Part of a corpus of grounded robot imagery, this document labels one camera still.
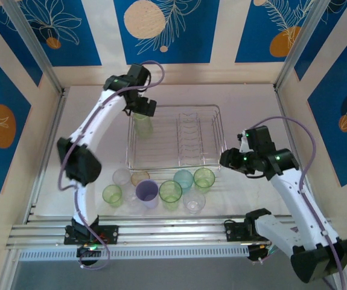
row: clear cup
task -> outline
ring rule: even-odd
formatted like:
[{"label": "clear cup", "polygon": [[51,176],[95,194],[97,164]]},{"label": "clear cup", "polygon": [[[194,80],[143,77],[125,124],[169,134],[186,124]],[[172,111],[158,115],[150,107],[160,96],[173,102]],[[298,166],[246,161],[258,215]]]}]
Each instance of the clear cup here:
[{"label": "clear cup", "polygon": [[102,198],[111,207],[119,207],[123,204],[123,192],[118,185],[107,186],[102,192]]},{"label": "clear cup", "polygon": [[112,176],[115,185],[118,185],[122,192],[123,198],[127,202],[133,202],[137,199],[135,193],[135,187],[130,182],[130,172],[125,168],[117,169]]},{"label": "clear cup", "polygon": [[192,187],[193,175],[187,170],[179,170],[174,174],[173,180],[180,184],[183,193],[187,193]]},{"label": "clear cup", "polygon": [[183,197],[184,208],[189,214],[198,214],[205,206],[205,196],[197,192],[189,192]]},{"label": "clear cup", "polygon": [[125,168],[117,169],[112,176],[114,184],[125,186],[130,183],[130,172]]},{"label": "clear cup", "polygon": [[130,180],[134,186],[137,186],[141,181],[150,179],[149,173],[146,171],[139,171],[132,174]]},{"label": "clear cup", "polygon": [[153,126],[150,117],[134,113],[133,121],[136,133],[140,138],[149,138],[153,133]]},{"label": "clear cup", "polygon": [[206,193],[211,189],[211,186],[215,183],[215,175],[212,170],[208,168],[197,169],[193,174],[193,180],[195,182],[195,188],[202,193]]},{"label": "clear cup", "polygon": [[163,206],[167,210],[176,210],[179,206],[179,199],[183,194],[183,190],[178,182],[168,180],[160,185],[159,194],[163,201]]},{"label": "clear cup", "polygon": [[146,179],[136,186],[137,198],[148,208],[155,208],[159,203],[159,186],[156,181]]}]

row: white table surface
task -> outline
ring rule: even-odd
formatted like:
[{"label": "white table surface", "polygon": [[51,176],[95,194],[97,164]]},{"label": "white table surface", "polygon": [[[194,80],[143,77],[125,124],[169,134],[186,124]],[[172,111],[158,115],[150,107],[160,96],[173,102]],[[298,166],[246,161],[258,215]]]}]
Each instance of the white table surface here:
[{"label": "white table surface", "polygon": [[[101,86],[73,86],[70,88],[65,108],[56,133],[69,137],[82,123],[98,100]],[[273,115],[280,115],[272,85],[161,85],[151,88],[146,97],[158,105],[218,105],[224,127],[227,147],[238,147],[237,134],[256,122]],[[116,117],[104,134],[95,153],[103,169],[95,182],[95,203],[99,215],[107,216],[186,216],[182,202],[176,211],[166,211],[160,201],[155,209],[146,209],[141,203],[125,202],[119,208],[111,208],[102,200],[102,191],[112,184],[113,172],[126,167],[126,147],[129,118],[125,113]],[[290,148],[284,124],[281,120],[267,122],[272,140],[278,149]],[[56,142],[53,144],[49,164],[34,214],[37,216],[72,216],[74,202],[72,191],[60,192],[57,177],[60,170]],[[230,169],[221,169],[200,216],[246,214],[257,208],[267,208],[273,214],[289,214],[277,191],[265,179],[248,179]],[[173,175],[151,175],[163,181]]]}]

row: metal vent grille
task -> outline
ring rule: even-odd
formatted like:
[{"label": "metal vent grille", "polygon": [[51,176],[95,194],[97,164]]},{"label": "metal vent grille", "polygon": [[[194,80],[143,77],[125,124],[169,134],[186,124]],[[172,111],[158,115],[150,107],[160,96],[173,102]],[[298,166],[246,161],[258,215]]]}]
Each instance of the metal vent grille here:
[{"label": "metal vent grille", "polygon": [[[77,260],[76,249],[23,250],[20,261]],[[119,247],[110,249],[112,260],[132,259],[184,259],[212,257],[248,257],[248,247],[242,245],[227,246],[167,246],[167,247]],[[106,259],[107,252],[102,250],[83,260]]]}]

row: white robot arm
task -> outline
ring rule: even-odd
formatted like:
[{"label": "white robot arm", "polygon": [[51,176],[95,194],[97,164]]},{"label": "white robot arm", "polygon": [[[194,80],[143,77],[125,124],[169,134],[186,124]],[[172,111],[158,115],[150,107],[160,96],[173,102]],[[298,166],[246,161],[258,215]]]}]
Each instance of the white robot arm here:
[{"label": "white robot arm", "polygon": [[[298,232],[280,223],[266,209],[248,213],[244,223],[228,225],[232,227],[229,232],[242,233],[242,229],[243,232],[246,229],[253,239],[265,237],[270,240],[288,255],[295,273],[305,283],[342,271],[347,264],[347,240],[339,238],[310,191],[305,185],[300,186],[302,172],[293,154],[288,149],[275,149],[266,126],[244,130],[238,139],[240,149],[223,152],[220,164],[248,178],[252,178],[256,171],[263,172],[262,177],[277,189],[290,210]],[[334,256],[339,259],[340,267]]]},{"label": "white robot arm", "polygon": [[[67,240],[71,244],[89,243],[94,238],[91,230],[99,230],[94,181],[101,173],[101,163],[94,156],[94,152],[102,136],[122,111],[127,115],[136,112],[153,116],[156,102],[148,102],[142,93],[146,88],[159,84],[163,78],[162,69],[160,81],[150,84],[149,70],[137,64],[133,64],[126,75],[108,78],[97,104],[81,126],[68,139],[58,140],[57,148],[62,164],[58,180],[59,189],[73,188],[77,193],[72,226],[70,233],[67,233],[67,236],[71,236]],[[66,176],[71,180],[71,185],[67,187],[61,185],[63,172],[66,172]]]}]

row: wire dish rack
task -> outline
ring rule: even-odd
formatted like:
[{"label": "wire dish rack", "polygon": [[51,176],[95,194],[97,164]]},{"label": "wire dish rack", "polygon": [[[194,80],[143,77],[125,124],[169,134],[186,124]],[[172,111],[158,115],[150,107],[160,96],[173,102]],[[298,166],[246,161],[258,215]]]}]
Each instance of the wire dish rack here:
[{"label": "wire dish rack", "polygon": [[157,106],[148,138],[140,138],[133,118],[129,120],[126,159],[130,170],[220,169],[226,142],[218,106]]}]

